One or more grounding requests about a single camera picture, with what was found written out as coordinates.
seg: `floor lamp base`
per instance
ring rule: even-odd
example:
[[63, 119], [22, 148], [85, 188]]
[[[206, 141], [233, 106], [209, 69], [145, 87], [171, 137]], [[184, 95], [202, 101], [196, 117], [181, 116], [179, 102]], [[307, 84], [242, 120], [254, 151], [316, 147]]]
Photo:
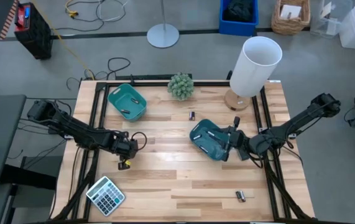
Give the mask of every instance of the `floor lamp base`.
[[147, 40], [154, 47], [167, 48], [175, 45], [179, 36], [176, 27], [166, 24], [166, 30], [164, 30], [164, 25], [158, 24], [148, 30]]
[[250, 97], [241, 97], [235, 94], [231, 89], [227, 91], [224, 96], [224, 103], [233, 111], [241, 111], [249, 106], [251, 102]]

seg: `white lamp shade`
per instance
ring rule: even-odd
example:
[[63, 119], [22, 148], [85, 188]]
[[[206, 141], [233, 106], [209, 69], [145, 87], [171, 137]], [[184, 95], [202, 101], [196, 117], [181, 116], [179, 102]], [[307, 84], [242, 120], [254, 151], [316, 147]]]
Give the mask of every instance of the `white lamp shade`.
[[239, 54], [229, 85], [242, 97], [256, 96], [282, 58], [282, 49], [270, 38], [247, 39]]

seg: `table leg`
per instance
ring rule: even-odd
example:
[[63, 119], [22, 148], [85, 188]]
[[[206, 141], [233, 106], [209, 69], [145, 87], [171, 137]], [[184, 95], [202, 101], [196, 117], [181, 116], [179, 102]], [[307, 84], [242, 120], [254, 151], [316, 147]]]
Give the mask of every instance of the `table leg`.
[[5, 164], [0, 183], [28, 185], [43, 189], [55, 190], [57, 178], [51, 175], [25, 170]]

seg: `wicker basket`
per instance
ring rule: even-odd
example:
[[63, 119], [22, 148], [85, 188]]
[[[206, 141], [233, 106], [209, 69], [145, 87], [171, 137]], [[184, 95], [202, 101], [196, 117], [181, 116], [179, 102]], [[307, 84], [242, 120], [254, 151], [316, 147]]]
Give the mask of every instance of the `wicker basket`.
[[[282, 19], [280, 17], [282, 5], [301, 6], [299, 18]], [[272, 16], [271, 28], [274, 32], [283, 35], [294, 35], [299, 33], [310, 23], [310, 0], [277, 0]]]

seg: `calculator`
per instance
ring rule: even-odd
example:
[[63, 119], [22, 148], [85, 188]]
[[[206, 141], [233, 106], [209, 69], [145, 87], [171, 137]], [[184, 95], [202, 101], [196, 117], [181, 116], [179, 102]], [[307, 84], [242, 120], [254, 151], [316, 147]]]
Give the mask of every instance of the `calculator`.
[[86, 196], [105, 216], [111, 214], [125, 200], [122, 192], [107, 177], [102, 177], [90, 187]]

